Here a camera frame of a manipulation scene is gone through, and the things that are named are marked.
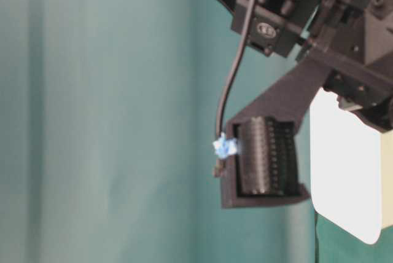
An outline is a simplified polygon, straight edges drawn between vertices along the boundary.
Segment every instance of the small label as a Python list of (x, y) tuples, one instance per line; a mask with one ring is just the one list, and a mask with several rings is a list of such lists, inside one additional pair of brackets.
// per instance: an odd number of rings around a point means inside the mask
[(277, 31), (271, 25), (261, 22), (257, 25), (258, 33), (267, 39), (274, 39), (277, 36)]

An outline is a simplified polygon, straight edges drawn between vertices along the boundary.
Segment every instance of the white panel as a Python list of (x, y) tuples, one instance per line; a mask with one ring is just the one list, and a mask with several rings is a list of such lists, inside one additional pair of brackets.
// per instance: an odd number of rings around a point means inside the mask
[(311, 195), (318, 213), (365, 243), (382, 226), (379, 133), (321, 90), (311, 105)]

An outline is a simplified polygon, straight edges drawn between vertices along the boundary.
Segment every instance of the black roller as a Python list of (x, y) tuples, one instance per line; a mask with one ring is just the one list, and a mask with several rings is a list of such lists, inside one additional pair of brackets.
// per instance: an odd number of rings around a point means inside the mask
[(243, 195), (297, 194), (293, 123), (254, 117), (239, 126), (239, 176)]

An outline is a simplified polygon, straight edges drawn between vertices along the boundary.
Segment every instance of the blue tape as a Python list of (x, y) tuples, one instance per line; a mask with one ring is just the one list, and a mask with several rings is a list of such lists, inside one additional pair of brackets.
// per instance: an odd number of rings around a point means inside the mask
[(213, 146), (216, 155), (221, 160), (238, 153), (238, 140), (236, 138), (227, 139), (225, 133), (221, 133), (221, 137), (213, 142)]

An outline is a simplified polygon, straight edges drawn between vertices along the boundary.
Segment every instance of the teal curtain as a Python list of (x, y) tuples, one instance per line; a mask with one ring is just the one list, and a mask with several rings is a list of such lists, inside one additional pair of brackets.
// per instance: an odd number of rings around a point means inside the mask
[[(213, 123), (239, 36), (215, 0), (0, 13), (0, 262), (314, 261), (310, 202), (220, 209)], [(293, 65), (248, 49), (227, 117)]]

